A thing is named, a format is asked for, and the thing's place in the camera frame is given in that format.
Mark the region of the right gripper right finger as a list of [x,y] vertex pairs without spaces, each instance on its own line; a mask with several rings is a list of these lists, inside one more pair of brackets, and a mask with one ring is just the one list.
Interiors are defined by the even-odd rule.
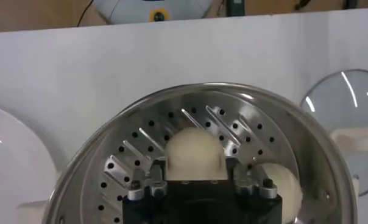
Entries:
[[265,199],[277,198],[277,186],[261,165],[242,165],[237,158],[228,157],[226,166],[228,179],[236,186],[237,193]]

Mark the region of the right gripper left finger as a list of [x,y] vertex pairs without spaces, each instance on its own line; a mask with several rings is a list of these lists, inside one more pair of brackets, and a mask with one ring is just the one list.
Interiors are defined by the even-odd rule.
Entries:
[[146,170],[137,167],[127,186],[127,198],[130,201],[140,201],[150,197],[162,200],[168,185],[165,177],[164,160],[153,161]]

